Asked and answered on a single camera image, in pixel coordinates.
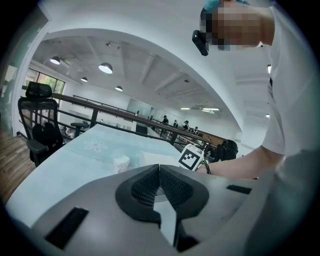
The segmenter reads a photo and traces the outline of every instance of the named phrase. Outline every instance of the ceiling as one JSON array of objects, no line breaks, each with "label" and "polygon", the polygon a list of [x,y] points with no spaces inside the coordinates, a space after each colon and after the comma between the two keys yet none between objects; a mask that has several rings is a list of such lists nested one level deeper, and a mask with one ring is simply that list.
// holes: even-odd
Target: ceiling
[{"label": "ceiling", "polygon": [[[51,63],[50,58],[54,56],[64,63]],[[211,116],[226,115],[224,107],[217,105],[188,74],[159,55],[124,41],[106,41],[93,36],[49,39],[40,43],[32,59],[79,83],[84,84],[80,79],[87,77],[88,84],[113,90],[114,86],[106,81],[106,74],[98,69],[101,63],[108,62],[113,74],[107,76],[143,85],[179,108],[220,108],[221,111]]]},{"label": "ceiling", "polygon": [[267,82],[270,79],[270,46],[224,52],[229,60],[243,105],[249,116],[265,118],[269,113]]}]

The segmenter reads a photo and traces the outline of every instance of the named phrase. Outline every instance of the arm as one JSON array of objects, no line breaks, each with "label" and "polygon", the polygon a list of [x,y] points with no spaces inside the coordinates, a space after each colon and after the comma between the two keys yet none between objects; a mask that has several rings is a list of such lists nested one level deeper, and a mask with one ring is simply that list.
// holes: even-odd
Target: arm
[{"label": "arm", "polygon": [[[260,146],[243,157],[211,163],[209,167],[213,175],[232,179],[253,179],[258,177],[264,169],[275,168],[283,157],[282,154]],[[207,169],[202,165],[197,172],[207,173]]]}]

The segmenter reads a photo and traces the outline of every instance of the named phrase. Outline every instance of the table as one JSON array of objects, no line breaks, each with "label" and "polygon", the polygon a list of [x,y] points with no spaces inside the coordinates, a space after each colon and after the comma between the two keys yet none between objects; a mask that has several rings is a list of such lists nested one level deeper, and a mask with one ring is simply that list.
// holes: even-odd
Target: table
[{"label": "table", "polygon": [[143,152],[176,160],[180,155],[166,141],[97,124],[39,165],[14,191],[6,209],[31,227],[50,207],[84,184],[113,175],[114,158],[128,156],[128,169],[134,169],[140,166]]}]

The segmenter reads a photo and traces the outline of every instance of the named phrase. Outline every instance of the office chair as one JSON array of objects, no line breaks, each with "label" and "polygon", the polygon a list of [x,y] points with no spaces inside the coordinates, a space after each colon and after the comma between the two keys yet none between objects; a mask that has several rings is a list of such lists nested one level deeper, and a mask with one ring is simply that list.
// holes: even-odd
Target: office chair
[{"label": "office chair", "polygon": [[224,147],[223,161],[236,159],[238,153],[238,145],[233,140],[228,139]]},{"label": "office chair", "polygon": [[216,155],[213,160],[213,163],[218,162],[219,160],[223,161],[224,160],[224,155],[225,155],[225,148],[222,144],[219,144],[216,146]]},{"label": "office chair", "polygon": [[63,146],[58,104],[50,98],[52,89],[47,84],[29,82],[25,96],[18,100],[18,110],[28,138],[30,160],[37,167]]}]

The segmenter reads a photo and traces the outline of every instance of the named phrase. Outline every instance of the wall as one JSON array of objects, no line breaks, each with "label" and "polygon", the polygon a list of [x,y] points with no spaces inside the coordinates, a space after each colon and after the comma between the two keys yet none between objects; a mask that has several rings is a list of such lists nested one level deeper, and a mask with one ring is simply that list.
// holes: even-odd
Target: wall
[{"label": "wall", "polygon": [[268,122],[267,118],[246,116],[243,132],[237,133],[235,138],[238,145],[237,158],[245,156],[261,146],[266,135]]},{"label": "wall", "polygon": [[235,140],[240,129],[230,120],[230,118],[216,118],[212,114],[201,110],[186,110],[185,119],[189,121],[189,126],[198,126],[200,131],[210,133],[228,140]]}]

